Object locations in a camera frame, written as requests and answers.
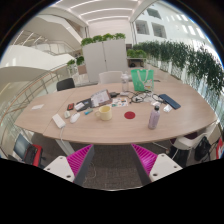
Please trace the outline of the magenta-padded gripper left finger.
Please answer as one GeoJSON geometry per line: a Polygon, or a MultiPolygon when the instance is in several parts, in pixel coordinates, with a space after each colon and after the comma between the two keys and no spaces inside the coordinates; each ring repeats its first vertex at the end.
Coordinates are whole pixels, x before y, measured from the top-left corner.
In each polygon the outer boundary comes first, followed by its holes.
{"type": "Polygon", "coordinates": [[[82,186],[93,156],[94,145],[90,144],[67,157],[58,156],[44,170],[82,186]]]}

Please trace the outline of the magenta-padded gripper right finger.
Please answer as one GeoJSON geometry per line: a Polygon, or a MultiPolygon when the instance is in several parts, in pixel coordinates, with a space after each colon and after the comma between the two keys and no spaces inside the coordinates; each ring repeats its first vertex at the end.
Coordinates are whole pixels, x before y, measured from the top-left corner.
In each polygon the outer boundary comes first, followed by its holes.
{"type": "Polygon", "coordinates": [[[182,169],[166,154],[155,154],[136,144],[131,145],[131,155],[143,186],[182,169]]]}

